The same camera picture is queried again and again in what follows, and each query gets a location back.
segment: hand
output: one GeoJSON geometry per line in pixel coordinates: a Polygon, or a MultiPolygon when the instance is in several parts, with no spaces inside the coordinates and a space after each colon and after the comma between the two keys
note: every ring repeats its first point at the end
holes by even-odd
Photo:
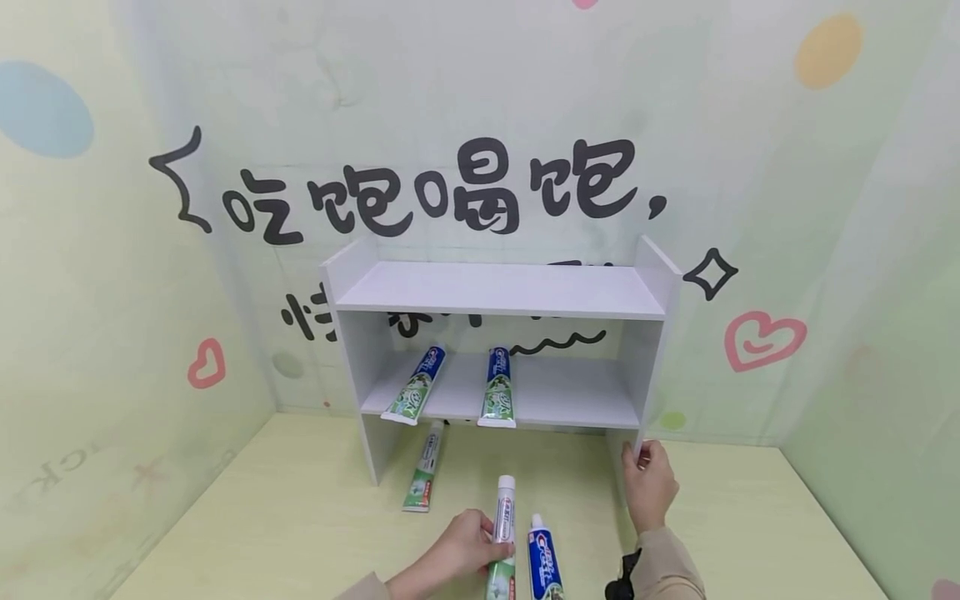
{"type": "Polygon", "coordinates": [[[634,461],[634,449],[624,443],[623,483],[627,489],[627,508],[636,534],[654,531],[666,525],[666,512],[680,491],[673,478],[673,469],[666,450],[656,440],[647,440],[640,447],[640,459],[634,461]]]}
{"type": "Polygon", "coordinates": [[[415,563],[387,582],[393,600],[421,600],[457,577],[514,555],[511,543],[492,543],[493,523],[482,512],[456,515],[415,563]]]}

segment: beige sleeve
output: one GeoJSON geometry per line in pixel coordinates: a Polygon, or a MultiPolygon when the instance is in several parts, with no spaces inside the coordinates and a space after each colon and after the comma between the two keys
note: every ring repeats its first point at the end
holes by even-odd
{"type": "Polygon", "coordinates": [[[630,583],[637,600],[706,600],[704,582],[683,543],[664,527],[640,534],[630,583]]]}
{"type": "Polygon", "coordinates": [[[335,600],[390,600],[390,592],[377,579],[376,573],[371,573],[337,596],[335,600]]]}

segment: wrist strap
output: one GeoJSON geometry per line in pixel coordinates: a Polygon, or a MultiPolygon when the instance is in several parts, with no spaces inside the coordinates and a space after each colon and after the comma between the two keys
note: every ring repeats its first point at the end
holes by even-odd
{"type": "Polygon", "coordinates": [[[609,582],[604,589],[604,597],[607,600],[634,600],[634,585],[630,583],[630,574],[634,572],[634,567],[640,560],[640,552],[643,552],[643,548],[623,557],[620,578],[609,582]]]}

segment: heart decal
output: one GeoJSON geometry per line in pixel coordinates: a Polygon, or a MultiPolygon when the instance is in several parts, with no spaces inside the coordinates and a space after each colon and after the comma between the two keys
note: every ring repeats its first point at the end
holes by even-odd
{"type": "Polygon", "coordinates": [[[744,372],[788,358],[800,348],[805,339],[806,325],[803,321],[797,319],[780,319],[774,321],[770,318],[770,315],[762,310],[751,310],[730,321],[730,324],[727,325],[727,334],[724,336],[724,349],[727,351],[727,360],[730,362],[733,370],[735,372],[744,372]],[[743,352],[745,354],[741,354],[740,348],[736,344],[736,333],[741,326],[750,322],[759,324],[759,337],[761,340],[781,329],[789,329],[792,331],[793,338],[786,346],[779,349],[775,349],[775,345],[770,342],[755,344],[751,340],[746,340],[743,343],[743,352]],[[754,358],[753,360],[745,360],[749,359],[751,354],[764,354],[765,352],[770,353],[754,358]]]}
{"type": "Polygon", "coordinates": [[[227,376],[227,363],[224,362],[224,349],[220,342],[215,338],[206,338],[197,346],[197,358],[190,363],[190,368],[186,370],[186,380],[190,385],[198,390],[205,390],[210,386],[217,385],[227,376]],[[213,363],[216,370],[207,375],[200,375],[200,371],[207,368],[210,364],[209,356],[213,355],[213,363]]]}
{"type": "Polygon", "coordinates": [[[960,600],[960,584],[949,579],[941,579],[933,584],[930,600],[960,600]]]}

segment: wavy line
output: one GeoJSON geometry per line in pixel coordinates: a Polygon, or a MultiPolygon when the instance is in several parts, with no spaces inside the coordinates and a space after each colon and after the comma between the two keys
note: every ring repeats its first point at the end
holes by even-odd
{"type": "Polygon", "coordinates": [[[570,348],[571,346],[573,346],[573,345],[576,344],[577,342],[580,342],[580,343],[582,343],[582,344],[596,344],[597,342],[599,342],[600,340],[604,339],[605,337],[607,337],[607,330],[606,330],[606,329],[602,330],[600,333],[596,334],[596,335],[593,336],[592,338],[585,338],[584,336],[580,335],[579,333],[574,332],[574,333],[566,340],[566,342],[562,342],[562,343],[560,343],[560,342],[555,342],[555,341],[551,340],[550,338],[546,338],[546,339],[542,340],[539,344],[537,344],[534,348],[524,348],[523,346],[514,346],[513,348],[510,348],[510,355],[513,356],[513,355],[515,355],[515,354],[526,354],[526,355],[529,356],[529,355],[531,355],[531,354],[536,354],[537,352],[540,352],[541,350],[543,350],[544,348],[547,348],[547,347],[557,348],[557,349],[570,348]]]}

